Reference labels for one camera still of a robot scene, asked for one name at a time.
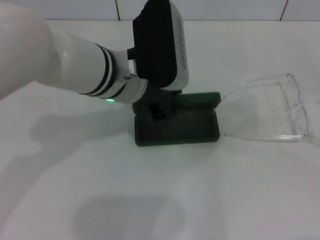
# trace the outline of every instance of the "white table surface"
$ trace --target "white table surface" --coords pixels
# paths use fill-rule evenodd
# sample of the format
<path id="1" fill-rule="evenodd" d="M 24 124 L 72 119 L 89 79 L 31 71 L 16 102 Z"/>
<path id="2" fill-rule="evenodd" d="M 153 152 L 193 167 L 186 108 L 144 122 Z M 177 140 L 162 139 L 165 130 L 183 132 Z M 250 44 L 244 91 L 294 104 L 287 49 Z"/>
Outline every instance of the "white table surface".
<path id="1" fill-rule="evenodd" d="M 134 45 L 129 21 L 48 23 Z M 129 105 L 32 83 L 0 102 L 1 240 L 320 239 L 320 22 L 184 27 L 186 93 L 294 73 L 313 143 L 139 148 Z"/>

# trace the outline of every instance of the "green base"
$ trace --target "green base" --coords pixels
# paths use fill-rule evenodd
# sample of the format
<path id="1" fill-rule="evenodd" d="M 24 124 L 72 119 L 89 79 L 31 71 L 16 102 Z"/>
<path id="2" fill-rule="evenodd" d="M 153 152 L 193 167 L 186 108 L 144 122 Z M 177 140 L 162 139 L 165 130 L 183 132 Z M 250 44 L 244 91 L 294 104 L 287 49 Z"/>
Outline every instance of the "green base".
<path id="1" fill-rule="evenodd" d="M 138 146 L 216 142 L 220 133 L 214 109 L 220 102 L 218 92 L 138 101 L 133 105 L 135 142 Z"/>

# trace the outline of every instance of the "robotic arm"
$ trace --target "robotic arm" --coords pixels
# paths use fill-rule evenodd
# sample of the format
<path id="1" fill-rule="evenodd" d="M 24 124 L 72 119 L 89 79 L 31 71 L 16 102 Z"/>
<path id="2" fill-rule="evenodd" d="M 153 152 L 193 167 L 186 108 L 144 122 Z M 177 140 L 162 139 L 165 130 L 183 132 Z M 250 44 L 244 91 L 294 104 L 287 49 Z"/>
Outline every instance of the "robotic arm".
<path id="1" fill-rule="evenodd" d="M 188 84 L 183 22 L 169 0 L 149 0 L 133 21 L 134 47 L 113 51 L 50 29 L 27 8 L 0 3 L 0 98 L 38 81 L 90 97 L 134 103 L 147 85 Z"/>

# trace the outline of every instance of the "white wall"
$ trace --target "white wall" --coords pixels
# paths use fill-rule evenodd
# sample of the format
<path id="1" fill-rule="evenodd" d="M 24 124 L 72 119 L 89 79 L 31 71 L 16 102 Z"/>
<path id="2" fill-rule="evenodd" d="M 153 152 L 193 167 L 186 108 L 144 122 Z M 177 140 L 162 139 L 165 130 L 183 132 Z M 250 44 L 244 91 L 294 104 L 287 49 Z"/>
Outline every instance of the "white wall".
<path id="1" fill-rule="evenodd" d="M 289 0 L 284 21 L 320 21 L 320 0 Z"/>
<path id="2" fill-rule="evenodd" d="M 117 20 L 115 0 L 2 0 L 47 19 Z M 147 0 L 117 0 L 122 20 L 139 15 Z M 286 0 L 172 0 L 185 20 L 279 20 Z"/>

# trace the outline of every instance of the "clear plastic glasses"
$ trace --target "clear plastic glasses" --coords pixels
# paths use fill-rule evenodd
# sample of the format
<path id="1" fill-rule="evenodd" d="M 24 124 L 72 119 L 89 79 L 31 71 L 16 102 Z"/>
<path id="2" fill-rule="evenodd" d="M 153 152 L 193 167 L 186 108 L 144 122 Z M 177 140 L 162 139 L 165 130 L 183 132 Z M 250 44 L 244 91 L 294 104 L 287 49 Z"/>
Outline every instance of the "clear plastic glasses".
<path id="1" fill-rule="evenodd" d="M 301 142 L 310 124 L 295 77 L 268 77 L 222 93 L 216 109 L 220 133 L 255 141 Z"/>

